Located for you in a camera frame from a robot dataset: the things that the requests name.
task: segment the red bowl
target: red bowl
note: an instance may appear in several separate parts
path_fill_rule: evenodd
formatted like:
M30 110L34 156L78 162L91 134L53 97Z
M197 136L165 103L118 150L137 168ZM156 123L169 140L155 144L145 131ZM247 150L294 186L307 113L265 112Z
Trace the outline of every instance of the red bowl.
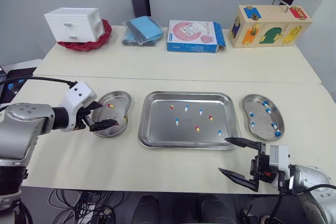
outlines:
M102 45L104 45L111 33L112 33L112 27L110 26L109 22L105 19L102 19L103 22L103 26L104 26L104 30L105 30L105 34L103 34L102 36L99 37L99 40L96 42L79 42L79 43L74 43L74 42L62 42L62 41L58 41L57 43L63 47L69 48L71 50L75 50L75 51L90 51L93 49L97 49L100 48Z

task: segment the metal tray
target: metal tray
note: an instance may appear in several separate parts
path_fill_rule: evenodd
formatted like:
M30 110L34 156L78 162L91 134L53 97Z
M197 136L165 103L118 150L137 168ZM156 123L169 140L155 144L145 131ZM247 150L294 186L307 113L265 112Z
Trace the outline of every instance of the metal tray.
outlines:
M145 98L138 136L147 147L229 150L236 146L224 138L238 137L240 130L225 94L157 91Z
M101 137L113 137L122 134L128 124L127 112L131 105L130 95L124 91L113 91L105 94L98 102L103 107L93 111L92 120L97 122L104 119L114 119L118 121L119 125L112 126L106 130L96 131L94 134Z
M260 94L249 94L243 98L243 110L247 118L247 127L253 136L262 140L274 141L284 135L285 123L281 113L268 98ZM275 135L277 130L279 130L280 136Z

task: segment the rectangular metal tray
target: rectangular metal tray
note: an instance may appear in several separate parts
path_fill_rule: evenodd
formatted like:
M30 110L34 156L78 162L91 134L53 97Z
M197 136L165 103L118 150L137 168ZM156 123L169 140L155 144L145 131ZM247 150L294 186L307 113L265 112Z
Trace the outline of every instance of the rectangular metal tray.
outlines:
M157 91L145 98L138 136L147 147L229 150L236 146L224 138L239 137L240 130L225 94Z

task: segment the blue package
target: blue package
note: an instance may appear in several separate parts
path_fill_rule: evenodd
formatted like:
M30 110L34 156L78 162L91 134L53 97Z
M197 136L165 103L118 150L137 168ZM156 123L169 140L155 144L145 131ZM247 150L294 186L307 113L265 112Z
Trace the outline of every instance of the blue package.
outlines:
M148 46L148 47L155 46L155 42L156 40L148 41L141 45L135 40L133 33L131 33L129 30L126 30L126 33L121 41L121 43L123 43L124 45L128 45L128 46Z
M133 33L134 39L140 44L157 40L163 35L159 25L149 16L142 16L127 21L126 26Z

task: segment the wooden toy box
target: wooden toy box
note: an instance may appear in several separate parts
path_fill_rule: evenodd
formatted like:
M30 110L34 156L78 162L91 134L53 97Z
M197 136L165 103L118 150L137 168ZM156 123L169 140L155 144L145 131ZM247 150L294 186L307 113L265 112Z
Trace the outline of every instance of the wooden toy box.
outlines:
M229 32L235 48L291 46L312 22L301 6L239 5Z

